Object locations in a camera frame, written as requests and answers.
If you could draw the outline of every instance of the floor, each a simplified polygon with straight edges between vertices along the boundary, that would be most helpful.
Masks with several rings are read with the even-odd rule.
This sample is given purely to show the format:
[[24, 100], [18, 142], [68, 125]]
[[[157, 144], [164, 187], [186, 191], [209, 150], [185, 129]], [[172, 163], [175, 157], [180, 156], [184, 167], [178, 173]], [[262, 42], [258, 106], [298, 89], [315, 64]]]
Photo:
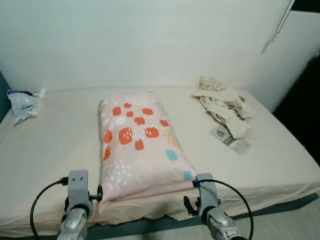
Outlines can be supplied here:
[[[236, 220], [245, 236], [249, 235], [248, 218]], [[204, 225], [109, 238], [109, 240], [212, 240]], [[253, 240], [320, 240], [320, 199], [301, 209], [254, 217]]]

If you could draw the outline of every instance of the metal robot arm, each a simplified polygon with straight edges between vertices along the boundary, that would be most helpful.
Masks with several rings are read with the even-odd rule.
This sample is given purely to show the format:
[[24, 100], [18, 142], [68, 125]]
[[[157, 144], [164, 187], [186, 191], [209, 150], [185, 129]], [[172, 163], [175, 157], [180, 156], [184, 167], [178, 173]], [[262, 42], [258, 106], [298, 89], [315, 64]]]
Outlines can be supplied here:
[[88, 172], [71, 171], [68, 177], [68, 197], [65, 200], [66, 214], [62, 218], [57, 240], [85, 240], [87, 222], [94, 213], [92, 199], [102, 199], [102, 188], [98, 187], [97, 195], [88, 191]]
[[[213, 180], [210, 173], [202, 173], [196, 176], [197, 181], [208, 179]], [[189, 198], [184, 196], [184, 205], [190, 216], [199, 216], [203, 224], [209, 228], [211, 236], [215, 240], [248, 240], [242, 235], [235, 222], [221, 210], [214, 182], [200, 183], [199, 192], [200, 197], [195, 203], [197, 211], [191, 206]]]

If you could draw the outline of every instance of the bed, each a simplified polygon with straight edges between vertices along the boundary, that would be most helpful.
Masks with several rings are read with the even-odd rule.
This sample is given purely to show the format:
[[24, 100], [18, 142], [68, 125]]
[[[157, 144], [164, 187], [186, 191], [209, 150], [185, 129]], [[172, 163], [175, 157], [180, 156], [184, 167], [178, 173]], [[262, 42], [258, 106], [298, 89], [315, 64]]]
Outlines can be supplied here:
[[[0, 237], [31, 236], [29, 211], [43, 187], [72, 170], [89, 172], [88, 187], [97, 191], [101, 176], [99, 101], [114, 93], [150, 88], [99, 88], [49, 92], [37, 118], [13, 127], [9, 111], [0, 124]], [[244, 91], [255, 111], [247, 140], [251, 148], [243, 155], [215, 138], [218, 126], [190, 97], [194, 87], [154, 87], [161, 98], [190, 162], [200, 173], [236, 187], [253, 211], [295, 201], [320, 191], [320, 168], [303, 146], [250, 93]], [[246, 207], [231, 190], [217, 185], [222, 208], [230, 216], [246, 213]], [[39, 235], [59, 231], [67, 188], [55, 186], [39, 200], [35, 223]], [[197, 189], [112, 202], [91, 224], [117, 225], [164, 215], [187, 220], [183, 196], [192, 202]]]

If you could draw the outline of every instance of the pillow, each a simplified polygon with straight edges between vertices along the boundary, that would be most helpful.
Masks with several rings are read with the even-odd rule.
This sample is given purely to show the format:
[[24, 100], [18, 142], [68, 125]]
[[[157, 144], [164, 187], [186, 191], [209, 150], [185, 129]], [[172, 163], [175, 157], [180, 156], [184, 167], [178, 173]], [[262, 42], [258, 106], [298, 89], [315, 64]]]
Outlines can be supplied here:
[[197, 173], [152, 91], [110, 96], [100, 102], [99, 115], [101, 203], [193, 187]]

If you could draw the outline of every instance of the beige cloth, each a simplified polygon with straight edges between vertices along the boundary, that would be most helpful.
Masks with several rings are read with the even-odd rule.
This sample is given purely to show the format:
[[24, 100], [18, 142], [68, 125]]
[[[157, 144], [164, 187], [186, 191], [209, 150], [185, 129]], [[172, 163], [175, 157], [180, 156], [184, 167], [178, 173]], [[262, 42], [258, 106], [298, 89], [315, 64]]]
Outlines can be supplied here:
[[200, 77], [198, 97], [203, 107], [220, 124], [226, 126], [234, 139], [244, 138], [251, 126], [245, 121], [254, 117], [246, 99], [234, 88], [213, 77]]

